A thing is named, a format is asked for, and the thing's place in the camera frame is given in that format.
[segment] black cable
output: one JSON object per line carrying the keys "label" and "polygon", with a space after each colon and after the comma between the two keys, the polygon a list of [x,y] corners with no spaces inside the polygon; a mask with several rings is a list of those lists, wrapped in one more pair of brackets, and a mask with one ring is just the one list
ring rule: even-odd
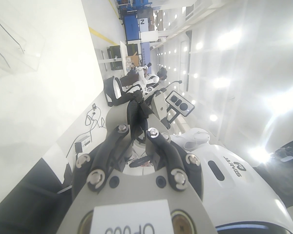
{"label": "black cable", "polygon": [[1,54],[1,52],[0,52],[0,55],[2,56],[2,58],[6,61],[6,63],[7,63],[7,65],[9,66],[9,68],[11,68],[10,67],[10,65],[8,64],[8,62],[7,62],[7,60],[6,60],[6,58]]}
{"label": "black cable", "polygon": [[[98,118],[98,119],[100,119],[100,117],[101,117],[101,109],[100,109],[99,107],[97,107],[97,108],[100,110],[100,115],[99,115],[99,118]],[[87,131],[87,132],[85,132],[85,133],[82,133],[82,134],[78,135],[78,136],[74,139],[74,141],[73,141],[71,147],[69,148],[69,150],[68,150],[68,152],[67,152],[66,158],[68,157],[68,154],[69,154],[69,152],[71,151],[71,149],[72,149],[72,147],[73,147],[73,144],[75,143],[75,141],[76,141],[77,138],[79,138],[80,136],[82,136],[82,135],[84,135],[84,134],[90,133],[90,139],[91,139],[91,142],[92,142],[92,134],[91,134],[91,131],[92,131],[97,125],[99,126],[99,128],[106,128],[106,127],[103,126],[104,123],[105,123],[105,120],[103,119],[103,117],[101,118],[101,126],[100,126],[98,120],[97,120],[97,119],[93,119],[93,116],[95,115],[95,113],[93,113],[92,117],[90,117],[90,116],[88,115],[88,113],[91,112],[92,110],[93,110],[93,109],[91,109],[90,111],[87,112],[86,119],[85,119],[85,125],[86,125],[86,126],[89,126],[89,125],[90,125],[90,124],[87,124],[87,123],[86,123],[86,122],[87,122],[87,119],[89,119],[89,120],[92,121],[92,124],[91,124],[90,130]]]}
{"label": "black cable", "polygon": [[7,34],[20,46],[20,48],[21,48],[21,50],[22,50],[22,52],[23,52],[23,54],[25,54],[24,53],[24,51],[23,51],[23,48],[21,47],[21,45],[10,35],[10,33],[0,24],[0,26],[4,29],[4,31],[5,32],[7,32]]}

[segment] white robot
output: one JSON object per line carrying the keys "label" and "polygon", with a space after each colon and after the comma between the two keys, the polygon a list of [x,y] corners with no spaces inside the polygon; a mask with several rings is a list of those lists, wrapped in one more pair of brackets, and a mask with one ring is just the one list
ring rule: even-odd
{"label": "white robot", "polygon": [[[182,96],[168,98],[172,104]],[[156,214],[153,203],[162,200],[168,203],[171,223],[164,221],[163,215],[169,231],[160,233],[293,234],[293,221],[283,202],[246,161],[224,147],[209,144],[203,129],[170,136],[141,92],[113,106],[105,122],[105,141],[76,161],[73,204],[58,234],[104,233],[98,232],[96,208],[111,208],[112,219],[112,205],[145,202],[143,208],[135,208],[135,214],[147,210],[152,215]],[[133,141],[142,132],[154,172],[126,175],[123,170],[132,155]],[[115,225],[108,218],[104,221],[111,225],[105,233],[131,233],[125,222]],[[159,233],[151,223],[142,224],[138,233]]]}

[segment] white table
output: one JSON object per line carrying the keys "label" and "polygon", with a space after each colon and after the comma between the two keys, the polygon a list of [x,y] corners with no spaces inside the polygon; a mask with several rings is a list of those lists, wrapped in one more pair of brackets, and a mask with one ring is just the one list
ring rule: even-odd
{"label": "white table", "polygon": [[0,202],[103,90],[81,0],[7,0],[44,38],[37,69],[0,77]]}
{"label": "white table", "polygon": [[128,56],[128,51],[127,51],[127,46],[122,41],[120,41],[120,51],[121,51],[121,58],[100,59],[98,60],[98,63],[110,63],[115,61],[121,61],[123,69],[124,69],[124,73],[126,75],[128,73],[127,66],[126,66],[126,57]]}

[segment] ceiling light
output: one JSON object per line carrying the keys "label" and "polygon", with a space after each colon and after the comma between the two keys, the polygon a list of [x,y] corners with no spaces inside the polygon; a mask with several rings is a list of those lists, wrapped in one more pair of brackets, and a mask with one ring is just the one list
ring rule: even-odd
{"label": "ceiling light", "polygon": [[219,48],[225,50],[240,41],[241,38],[241,30],[236,29],[232,30],[218,38]]}
{"label": "ceiling light", "polygon": [[256,147],[249,151],[249,154],[257,161],[266,163],[270,159],[270,154],[263,147]]}
{"label": "ceiling light", "polygon": [[209,119],[210,119],[211,121],[216,121],[216,120],[218,119],[218,117],[217,117],[217,115],[212,114],[211,116],[209,116]]}
{"label": "ceiling light", "polygon": [[200,50],[202,48],[203,48],[203,43],[202,42],[197,43],[196,49]]}
{"label": "ceiling light", "polygon": [[293,109],[293,89],[267,99],[267,104],[276,115]]}
{"label": "ceiling light", "polygon": [[230,80],[226,78],[218,78],[214,80],[214,87],[221,88],[221,87],[227,87],[230,84]]}

